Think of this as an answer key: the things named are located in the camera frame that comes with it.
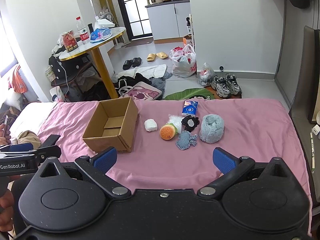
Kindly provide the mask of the person's left hand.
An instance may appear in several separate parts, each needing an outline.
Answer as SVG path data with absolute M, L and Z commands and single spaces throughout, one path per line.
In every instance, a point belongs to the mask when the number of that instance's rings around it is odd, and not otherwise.
M 1 197 L 1 211 L 0 215 L 0 226 L 1 232 L 11 231 L 13 228 L 13 214 L 14 214 L 14 197 L 12 192 L 7 189 L 5 194 Z

